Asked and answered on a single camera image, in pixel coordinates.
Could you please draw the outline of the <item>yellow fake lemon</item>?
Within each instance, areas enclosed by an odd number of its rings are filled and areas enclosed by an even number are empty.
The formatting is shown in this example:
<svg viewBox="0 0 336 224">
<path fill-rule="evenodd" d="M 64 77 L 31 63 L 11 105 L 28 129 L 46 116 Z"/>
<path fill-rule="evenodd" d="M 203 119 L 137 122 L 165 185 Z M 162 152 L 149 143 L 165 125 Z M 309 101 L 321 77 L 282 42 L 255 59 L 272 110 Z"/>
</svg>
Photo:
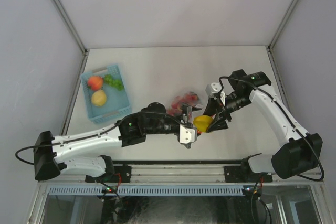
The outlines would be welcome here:
<svg viewBox="0 0 336 224">
<path fill-rule="evenodd" d="M 213 122 L 213 118 L 208 115 L 200 115 L 194 118 L 193 124 L 199 132 L 206 132 L 207 128 Z"/>
</svg>

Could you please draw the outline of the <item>clear zip top bag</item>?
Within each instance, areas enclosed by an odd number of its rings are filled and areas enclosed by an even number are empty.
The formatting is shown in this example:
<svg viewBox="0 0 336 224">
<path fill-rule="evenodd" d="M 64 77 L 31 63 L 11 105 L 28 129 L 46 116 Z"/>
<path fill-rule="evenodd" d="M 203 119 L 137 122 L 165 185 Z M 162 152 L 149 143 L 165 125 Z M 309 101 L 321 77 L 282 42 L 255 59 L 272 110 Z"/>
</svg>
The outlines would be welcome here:
<svg viewBox="0 0 336 224">
<path fill-rule="evenodd" d="M 171 101 L 170 105 L 166 109 L 166 112 L 169 115 L 179 117 L 182 116 L 183 108 L 187 106 L 192 108 L 192 112 L 188 115 L 189 120 L 202 115 L 205 109 L 202 97 L 193 90 L 187 90 L 178 93 L 178 95 Z"/>
</svg>

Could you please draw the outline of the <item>red fake strawberries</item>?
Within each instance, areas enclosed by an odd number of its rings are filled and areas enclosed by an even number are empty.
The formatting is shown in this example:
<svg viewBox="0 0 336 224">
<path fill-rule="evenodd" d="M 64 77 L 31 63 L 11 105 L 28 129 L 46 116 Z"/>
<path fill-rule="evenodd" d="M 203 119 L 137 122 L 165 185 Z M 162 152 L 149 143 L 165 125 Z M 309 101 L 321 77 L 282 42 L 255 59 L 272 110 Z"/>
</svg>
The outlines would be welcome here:
<svg viewBox="0 0 336 224">
<path fill-rule="evenodd" d="M 200 111 L 203 105 L 199 96 L 195 92 L 187 92 L 175 97 L 170 107 L 167 109 L 169 115 L 178 116 L 183 112 L 183 106 L 191 106 L 192 111 Z"/>
</svg>

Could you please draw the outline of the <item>green fake grape bunch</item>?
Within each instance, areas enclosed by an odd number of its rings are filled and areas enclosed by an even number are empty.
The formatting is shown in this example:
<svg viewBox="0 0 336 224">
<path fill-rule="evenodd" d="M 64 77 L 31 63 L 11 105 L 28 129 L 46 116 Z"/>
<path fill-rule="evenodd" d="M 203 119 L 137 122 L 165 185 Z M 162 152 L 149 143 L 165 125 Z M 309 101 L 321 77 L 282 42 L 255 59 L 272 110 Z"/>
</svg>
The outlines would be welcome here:
<svg viewBox="0 0 336 224">
<path fill-rule="evenodd" d="M 119 79 L 115 79 L 112 75 L 107 74 L 103 77 L 103 80 L 105 82 L 105 84 L 116 88 L 117 90 L 121 91 L 124 89 L 123 83 L 121 80 Z"/>
</svg>

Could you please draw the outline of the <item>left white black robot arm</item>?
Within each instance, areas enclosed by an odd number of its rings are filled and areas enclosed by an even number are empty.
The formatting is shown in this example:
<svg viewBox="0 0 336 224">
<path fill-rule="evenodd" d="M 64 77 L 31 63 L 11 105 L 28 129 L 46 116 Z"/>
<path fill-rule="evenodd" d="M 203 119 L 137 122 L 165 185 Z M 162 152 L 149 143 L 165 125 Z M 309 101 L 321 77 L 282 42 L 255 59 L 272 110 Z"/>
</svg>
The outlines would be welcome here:
<svg viewBox="0 0 336 224">
<path fill-rule="evenodd" d="M 198 135 L 197 128 L 190 121 L 192 112 L 197 110 L 184 104 L 182 114 L 172 116 L 167 114 L 164 105 L 154 102 L 99 130 L 61 136 L 44 131 L 33 148 L 35 180 L 75 174 L 109 182 L 115 176 L 112 158 L 106 154 L 90 158 L 87 154 L 140 144 L 148 135 L 173 134 L 180 144 L 190 148 Z"/>
</svg>

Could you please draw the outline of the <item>yellow fake pear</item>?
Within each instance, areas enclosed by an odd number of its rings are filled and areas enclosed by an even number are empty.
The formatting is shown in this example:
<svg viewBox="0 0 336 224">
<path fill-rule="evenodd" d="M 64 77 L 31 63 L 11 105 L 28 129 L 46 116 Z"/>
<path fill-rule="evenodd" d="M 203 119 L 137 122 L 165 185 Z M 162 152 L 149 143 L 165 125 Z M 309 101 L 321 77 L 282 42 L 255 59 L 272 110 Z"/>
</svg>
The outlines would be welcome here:
<svg viewBox="0 0 336 224">
<path fill-rule="evenodd" d="M 96 91 L 91 96 L 91 103 L 94 106 L 101 107 L 104 106 L 106 102 L 107 102 L 107 95 L 102 89 Z"/>
</svg>

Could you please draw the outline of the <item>orange fake peach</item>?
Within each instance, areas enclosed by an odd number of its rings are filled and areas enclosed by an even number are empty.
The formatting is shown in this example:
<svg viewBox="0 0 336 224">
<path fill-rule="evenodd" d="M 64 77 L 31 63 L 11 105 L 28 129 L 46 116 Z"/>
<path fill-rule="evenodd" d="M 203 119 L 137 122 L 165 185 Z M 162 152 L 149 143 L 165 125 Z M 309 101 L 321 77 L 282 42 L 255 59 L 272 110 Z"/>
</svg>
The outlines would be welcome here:
<svg viewBox="0 0 336 224">
<path fill-rule="evenodd" d="M 87 81 L 88 88 L 97 91 L 103 87 L 103 79 L 100 76 L 92 76 Z"/>
</svg>

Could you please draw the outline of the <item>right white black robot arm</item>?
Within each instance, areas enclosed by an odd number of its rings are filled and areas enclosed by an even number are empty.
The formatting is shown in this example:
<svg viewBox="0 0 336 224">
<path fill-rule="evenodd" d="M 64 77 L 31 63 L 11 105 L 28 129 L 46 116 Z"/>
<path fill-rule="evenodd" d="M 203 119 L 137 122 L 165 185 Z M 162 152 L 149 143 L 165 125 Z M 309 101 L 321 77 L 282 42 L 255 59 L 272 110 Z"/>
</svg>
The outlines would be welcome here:
<svg viewBox="0 0 336 224">
<path fill-rule="evenodd" d="M 204 115 L 212 117 L 205 133 L 224 130 L 232 120 L 231 114 L 250 104 L 262 113 L 272 128 L 279 150 L 274 154 L 255 154 L 242 160 L 241 175 L 252 182 L 261 174 L 275 173 L 282 179 L 293 176 L 306 178 L 304 172 L 318 168 L 322 181 L 325 171 L 320 161 L 322 138 L 311 134 L 292 116 L 277 98 L 270 79 L 264 72 L 247 74 L 236 70 L 230 76 L 221 76 L 218 82 L 207 85 L 208 103 Z"/>
</svg>

